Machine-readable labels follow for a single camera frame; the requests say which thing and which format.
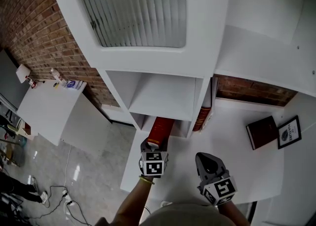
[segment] red book spine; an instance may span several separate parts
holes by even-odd
[[[157,117],[149,133],[147,143],[151,147],[159,149],[163,141],[168,141],[173,123],[174,119]]]
[[[207,118],[208,113],[211,111],[211,108],[202,107],[198,113],[197,121],[193,127],[193,131],[199,131]]]

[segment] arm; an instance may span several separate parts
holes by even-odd
[[[146,176],[145,178],[151,182],[154,179],[151,176]],[[139,225],[151,187],[152,184],[140,179],[132,192],[126,197],[122,205],[119,207],[111,224],[131,226]]]
[[[250,226],[246,217],[238,210],[232,201],[218,206],[219,213],[228,217],[236,226]]]

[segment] shelf compartment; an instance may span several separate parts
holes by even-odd
[[[144,115],[144,121],[142,125],[142,131],[150,132],[154,122],[156,120],[156,116]],[[170,135],[174,137],[183,137],[186,138],[189,133],[191,122],[190,121],[181,121],[175,120]]]
[[[192,121],[196,80],[203,79],[138,72],[107,73],[130,112]]]

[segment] brick wall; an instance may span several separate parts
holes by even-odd
[[[284,107],[296,91],[248,79],[216,75],[219,78],[217,97]]]
[[[95,106],[118,106],[80,51],[56,0],[0,0],[0,46],[29,67],[31,77],[53,78],[54,67],[66,79],[87,82],[84,94]]]

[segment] picture frame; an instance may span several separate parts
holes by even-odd
[[[277,148],[281,149],[302,139],[298,116],[282,124],[278,129]]]

